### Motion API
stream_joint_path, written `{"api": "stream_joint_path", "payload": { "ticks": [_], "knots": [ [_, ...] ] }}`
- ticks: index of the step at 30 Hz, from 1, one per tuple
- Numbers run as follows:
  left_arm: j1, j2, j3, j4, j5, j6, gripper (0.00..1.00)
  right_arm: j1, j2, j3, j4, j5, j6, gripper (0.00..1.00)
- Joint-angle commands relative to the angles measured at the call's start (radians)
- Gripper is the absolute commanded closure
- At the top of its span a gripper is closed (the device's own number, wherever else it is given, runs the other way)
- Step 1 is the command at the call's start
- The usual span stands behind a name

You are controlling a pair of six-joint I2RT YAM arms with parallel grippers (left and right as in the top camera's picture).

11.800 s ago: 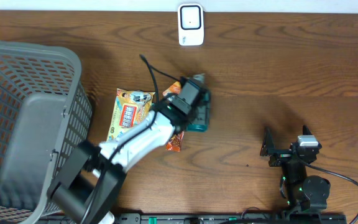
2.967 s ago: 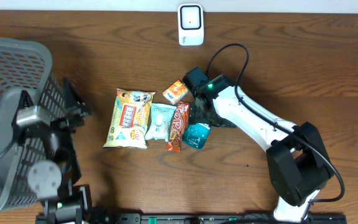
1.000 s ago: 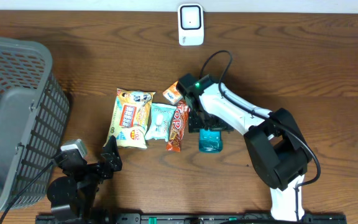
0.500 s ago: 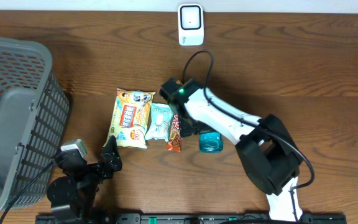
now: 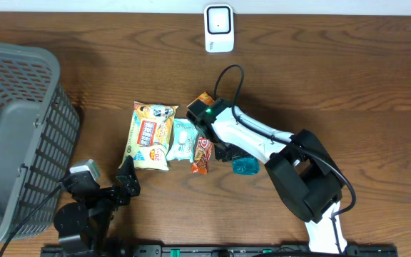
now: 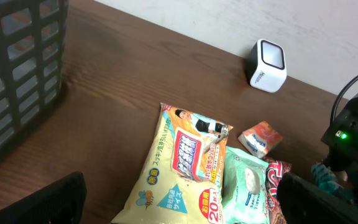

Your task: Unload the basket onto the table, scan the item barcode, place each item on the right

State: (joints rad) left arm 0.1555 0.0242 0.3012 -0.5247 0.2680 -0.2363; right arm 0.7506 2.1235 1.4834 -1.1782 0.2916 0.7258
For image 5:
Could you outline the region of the small orange box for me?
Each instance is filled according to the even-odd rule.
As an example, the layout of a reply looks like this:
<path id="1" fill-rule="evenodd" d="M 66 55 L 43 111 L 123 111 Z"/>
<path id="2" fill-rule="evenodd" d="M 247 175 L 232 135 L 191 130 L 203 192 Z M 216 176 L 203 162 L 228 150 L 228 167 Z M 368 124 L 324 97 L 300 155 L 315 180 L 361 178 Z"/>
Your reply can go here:
<path id="1" fill-rule="evenodd" d="M 203 92 L 200 96 L 196 98 L 197 100 L 202 101 L 207 106 L 211 106 L 214 103 L 214 99 L 208 95 L 206 92 Z"/>

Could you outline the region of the red chocolate bar wrapper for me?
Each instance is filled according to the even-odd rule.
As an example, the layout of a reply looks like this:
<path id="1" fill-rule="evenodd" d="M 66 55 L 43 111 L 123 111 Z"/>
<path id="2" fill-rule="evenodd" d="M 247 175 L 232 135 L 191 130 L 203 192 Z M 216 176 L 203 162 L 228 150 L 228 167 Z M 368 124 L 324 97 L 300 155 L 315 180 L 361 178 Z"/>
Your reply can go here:
<path id="1" fill-rule="evenodd" d="M 192 173 L 207 174 L 210 156 L 212 154 L 213 143 L 201 136 L 198 137 L 195 147 L 193 163 L 191 166 Z"/>

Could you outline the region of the teal snack packet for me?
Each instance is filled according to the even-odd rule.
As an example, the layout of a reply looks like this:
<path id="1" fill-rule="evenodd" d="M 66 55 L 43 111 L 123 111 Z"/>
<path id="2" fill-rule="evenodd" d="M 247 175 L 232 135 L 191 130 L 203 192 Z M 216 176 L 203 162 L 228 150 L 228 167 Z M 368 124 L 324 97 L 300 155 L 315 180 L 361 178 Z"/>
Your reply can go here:
<path id="1" fill-rule="evenodd" d="M 192 163 L 198 137 L 196 127 L 188 119 L 174 119 L 173 132 L 173 143 L 166 156 L 167 160 L 189 160 Z"/>

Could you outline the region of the yellow snack bag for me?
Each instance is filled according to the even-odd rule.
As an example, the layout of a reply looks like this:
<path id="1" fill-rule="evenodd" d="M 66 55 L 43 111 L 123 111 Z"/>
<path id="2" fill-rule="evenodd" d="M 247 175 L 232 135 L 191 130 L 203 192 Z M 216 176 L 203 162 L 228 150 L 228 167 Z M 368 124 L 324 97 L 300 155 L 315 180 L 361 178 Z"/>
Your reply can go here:
<path id="1" fill-rule="evenodd" d="M 131 156 L 137 169 L 168 171 L 166 156 L 177 108 L 135 101 L 122 162 Z"/>

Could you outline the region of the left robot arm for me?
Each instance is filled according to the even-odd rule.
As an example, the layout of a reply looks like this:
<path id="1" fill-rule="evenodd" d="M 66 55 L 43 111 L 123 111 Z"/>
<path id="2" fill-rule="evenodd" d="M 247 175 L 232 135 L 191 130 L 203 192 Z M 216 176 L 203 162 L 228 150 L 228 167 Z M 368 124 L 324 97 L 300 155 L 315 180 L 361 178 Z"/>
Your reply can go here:
<path id="1" fill-rule="evenodd" d="M 61 207 L 54 217 L 63 256 L 130 256 L 120 239 L 108 239 L 113 213 L 140 194 L 133 158 L 127 156 L 117 171 L 118 185 L 102 188 L 94 160 L 75 163 L 60 185 L 73 203 Z"/>

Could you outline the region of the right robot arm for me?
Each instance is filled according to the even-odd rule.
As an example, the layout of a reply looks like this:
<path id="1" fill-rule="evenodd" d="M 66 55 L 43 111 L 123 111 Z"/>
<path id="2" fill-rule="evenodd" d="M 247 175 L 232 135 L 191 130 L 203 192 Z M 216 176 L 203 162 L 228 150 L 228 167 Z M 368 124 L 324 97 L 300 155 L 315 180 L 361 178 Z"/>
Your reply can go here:
<path id="1" fill-rule="evenodd" d="M 225 99 L 211 105 L 197 99 L 186 117 L 214 143 L 217 160 L 254 157 L 263 163 L 282 202 L 305 223 L 312 252 L 345 252 L 339 216 L 354 207 L 356 194 L 313 133 L 271 128 Z"/>

